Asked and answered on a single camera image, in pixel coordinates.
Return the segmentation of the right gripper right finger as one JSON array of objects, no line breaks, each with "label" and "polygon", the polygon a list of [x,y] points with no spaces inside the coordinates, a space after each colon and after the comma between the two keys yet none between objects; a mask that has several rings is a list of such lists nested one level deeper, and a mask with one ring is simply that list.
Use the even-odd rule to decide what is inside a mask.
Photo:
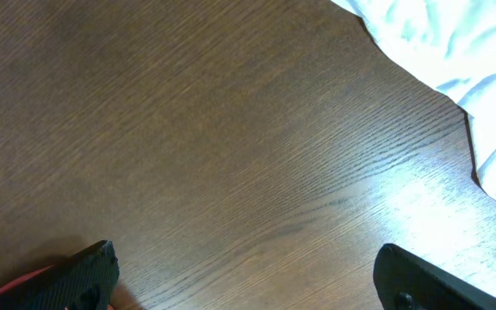
[{"label": "right gripper right finger", "polygon": [[378,251],[373,281],[386,310],[496,310],[496,297],[395,244]]}]

